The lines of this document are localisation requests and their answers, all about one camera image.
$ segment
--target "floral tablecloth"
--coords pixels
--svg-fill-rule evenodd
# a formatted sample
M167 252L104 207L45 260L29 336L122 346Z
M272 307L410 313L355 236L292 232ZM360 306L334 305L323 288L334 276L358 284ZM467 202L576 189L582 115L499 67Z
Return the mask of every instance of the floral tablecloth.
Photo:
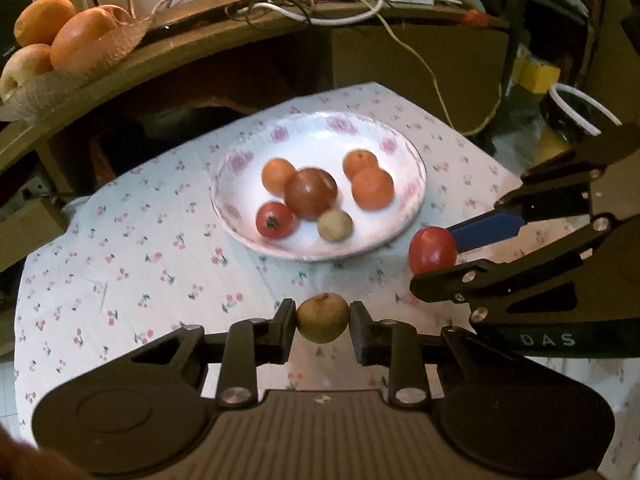
M427 195L414 224L372 253L341 262L304 264L266 258L229 236L210 201L210 176L242 136L284 114L351 111L390 124L418 148ZM187 142L121 176L75 214L68 232L31 254L15 319L15 389L22 436L33 440L37 402L59 384L182 324L224 332L251 317L270 318L282 298L300 303L324 291L361 300L374 319L394 318L437 334L468 326L468 305L425 304L408 291L406 252L422 225L449 226L492 208L520 181L487 154L416 105L377 84L293 101ZM562 221L532 224L513 240L464 254L513 260L569 229ZM602 465L628 478L638 456L640 410L625 376L638 382L638 362L548 360L549 366L600 391L618 413L616 437ZM204 396L213 396L211 365ZM437 376L428 367L438 395ZM348 332L318 346L300 336L286 367L263 366L258 386L300 389L384 388L384 368L357 365Z

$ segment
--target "yellow box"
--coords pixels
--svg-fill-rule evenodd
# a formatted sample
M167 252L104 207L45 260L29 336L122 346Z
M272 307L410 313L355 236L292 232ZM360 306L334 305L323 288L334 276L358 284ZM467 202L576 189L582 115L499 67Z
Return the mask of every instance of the yellow box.
M560 69L557 66L529 56L522 65L518 84L532 94L546 94L558 79Z

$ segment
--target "fruit bowl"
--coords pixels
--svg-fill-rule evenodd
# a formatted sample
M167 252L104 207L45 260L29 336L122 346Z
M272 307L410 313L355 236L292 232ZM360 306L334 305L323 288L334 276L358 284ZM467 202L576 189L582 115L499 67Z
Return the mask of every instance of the fruit bowl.
M140 43L150 20L118 27L81 48L61 70L34 76L0 104L0 121L34 123L79 89L103 77Z
M394 180L393 202L385 209L360 209L342 160L351 150L373 152L380 168ZM317 224L301 221L288 238L262 237L255 226L260 206L279 200L262 186L262 168L275 157L289 160L298 170L320 168L338 184L337 206L353 219L354 232L340 243L318 234ZM287 260L320 262L365 253L399 235L412 222L426 188L426 170L409 140L386 124L356 114L318 112L291 114L251 132L223 158L211 186L213 208L233 238L259 253Z

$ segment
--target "yellow cable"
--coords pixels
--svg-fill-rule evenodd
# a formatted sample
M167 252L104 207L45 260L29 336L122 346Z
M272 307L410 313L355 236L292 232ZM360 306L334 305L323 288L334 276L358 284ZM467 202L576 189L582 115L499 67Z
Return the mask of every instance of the yellow cable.
M154 10L152 11L152 15L156 13L156 11L158 10L159 6L166 2L168 0L161 0L160 2L158 2L156 4L156 6L154 7ZM360 0L363 4L365 4L367 7L369 7L369 10L373 10L373 6L369 3L368 0ZM393 30L391 29L391 26L387 23L387 21L380 15L377 14L378 19L380 20L380 23L382 23L383 27L385 27L386 31L388 32L389 36L391 36L391 39L394 40L398 45L400 45L401 47L403 47L405 50L407 50L409 53L413 54L415 57L417 57L417 59L420 61L420 63L425 67L425 69L427 69L427 72L429 72L429 74L431 75L431 80L433 82L433 87L436 91L436 95L438 96L438 101L440 102L440 106L442 107L442 110L444 111L444 115L447 118L447 123L449 123L449 126L451 126L454 130L456 129L455 126L453 125L453 122L451 121L451 117L449 115L449 111L447 110L447 105L444 102L444 99L442 97L442 94L440 92L440 86L438 85L438 79L436 78L435 73L433 72L433 70L431 69L431 67L429 66L429 64L422 58L422 56L420 54L418 54L418 52L411 47L410 45L406 44L404 41L400 40L396 34L393 32ZM500 83L498 83L498 100L496 101L494 108L492 108L491 113L489 113L489 115L484 119L484 121L482 121L482 123L475 129L470 130L468 132L460 132L460 134L462 136L465 137L470 137L470 136L474 136L475 134L479 133L480 131L482 131L487 124L495 117L495 114L498 111L498 108L500 107L500 102L502 101L502 85Z

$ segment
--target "orange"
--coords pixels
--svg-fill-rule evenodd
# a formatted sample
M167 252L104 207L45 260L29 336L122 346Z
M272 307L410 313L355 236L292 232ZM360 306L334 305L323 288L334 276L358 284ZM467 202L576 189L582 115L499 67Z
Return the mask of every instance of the orange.
M284 195L284 183L296 174L296 168L284 158L272 158L262 168L262 185L275 196Z
M20 46L50 45L63 25L75 15L76 8L69 0L36 0L16 20L15 39Z
M385 170L369 166L360 170L351 181L351 194L365 211L384 209L394 199L394 180Z
M72 17L60 29L51 45L53 68L64 69L64 65L78 50L93 43L118 27L113 16L100 7L83 10Z
M353 177L360 170L369 166L377 168L378 159L367 150L353 150L347 153L342 160L342 170L349 180L353 180Z

